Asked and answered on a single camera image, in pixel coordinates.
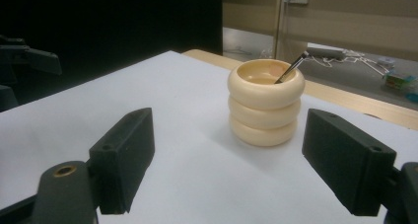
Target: brass insert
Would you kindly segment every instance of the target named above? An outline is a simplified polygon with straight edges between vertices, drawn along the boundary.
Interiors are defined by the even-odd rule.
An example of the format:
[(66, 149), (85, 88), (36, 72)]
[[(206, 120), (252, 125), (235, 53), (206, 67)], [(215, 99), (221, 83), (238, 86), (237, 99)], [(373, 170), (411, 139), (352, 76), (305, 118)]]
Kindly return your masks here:
[(61, 178), (61, 177), (65, 177), (68, 175), (71, 175), (72, 173), (74, 173), (77, 170), (76, 166), (63, 166), (60, 167), (58, 170), (56, 170), (53, 175), (56, 178)]

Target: spoon handle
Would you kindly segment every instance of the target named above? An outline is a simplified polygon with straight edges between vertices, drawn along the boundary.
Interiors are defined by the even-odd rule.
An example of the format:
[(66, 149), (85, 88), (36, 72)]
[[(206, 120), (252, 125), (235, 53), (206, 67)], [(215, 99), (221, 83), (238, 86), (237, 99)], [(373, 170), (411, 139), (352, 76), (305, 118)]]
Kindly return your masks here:
[(289, 73), (293, 70), (296, 69), (297, 67), (299, 67), (299, 65), (301, 65), (301, 63), (304, 61), (304, 59), (306, 57), (308, 57), (308, 53), (306, 51), (304, 51), (301, 56), (299, 56), (299, 58), (297, 58), (295, 60), (295, 62), (293, 62), (289, 68), (282, 74), (282, 76), (280, 76), (279, 79), (277, 79), (276, 82), (274, 82), (274, 84), (280, 84), (283, 83), (283, 80), (286, 79), (286, 77), (289, 75)]

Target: screw hole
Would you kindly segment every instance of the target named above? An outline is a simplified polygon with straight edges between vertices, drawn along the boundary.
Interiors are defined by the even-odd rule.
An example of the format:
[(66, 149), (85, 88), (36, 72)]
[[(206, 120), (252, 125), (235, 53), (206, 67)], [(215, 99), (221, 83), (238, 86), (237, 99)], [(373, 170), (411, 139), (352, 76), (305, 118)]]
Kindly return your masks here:
[(380, 148), (380, 147), (372, 146), (371, 148), (372, 148), (372, 150), (374, 150), (376, 152), (382, 152), (382, 148)]
[(75, 166), (64, 166), (64, 167), (61, 167), (58, 170), (56, 170), (53, 175), (56, 178), (61, 178), (61, 177), (65, 177), (65, 176), (68, 176), (68, 175), (74, 173), (76, 170), (77, 170), (77, 167), (75, 167)]

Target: wall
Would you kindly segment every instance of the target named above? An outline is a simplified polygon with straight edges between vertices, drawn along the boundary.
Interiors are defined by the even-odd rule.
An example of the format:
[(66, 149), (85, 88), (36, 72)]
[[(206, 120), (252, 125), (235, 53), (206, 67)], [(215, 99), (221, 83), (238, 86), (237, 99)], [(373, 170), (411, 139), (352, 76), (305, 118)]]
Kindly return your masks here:
[(309, 41), (418, 61), (418, 0), (223, 0), (223, 8), (224, 26), (275, 36), (286, 61)]

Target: black mount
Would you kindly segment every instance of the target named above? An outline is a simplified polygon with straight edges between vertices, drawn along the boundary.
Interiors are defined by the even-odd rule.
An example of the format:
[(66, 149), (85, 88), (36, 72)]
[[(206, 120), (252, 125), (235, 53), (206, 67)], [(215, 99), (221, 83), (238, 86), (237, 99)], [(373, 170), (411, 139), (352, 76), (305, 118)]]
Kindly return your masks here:
[(102, 214), (129, 212), (155, 152), (152, 110), (131, 112), (91, 149), (87, 163), (56, 165), (37, 195), (0, 211), (0, 223), (98, 223)]
[(418, 223), (418, 163), (398, 171), (396, 152), (330, 112), (310, 109), (303, 154), (354, 215), (377, 216), (385, 223)]

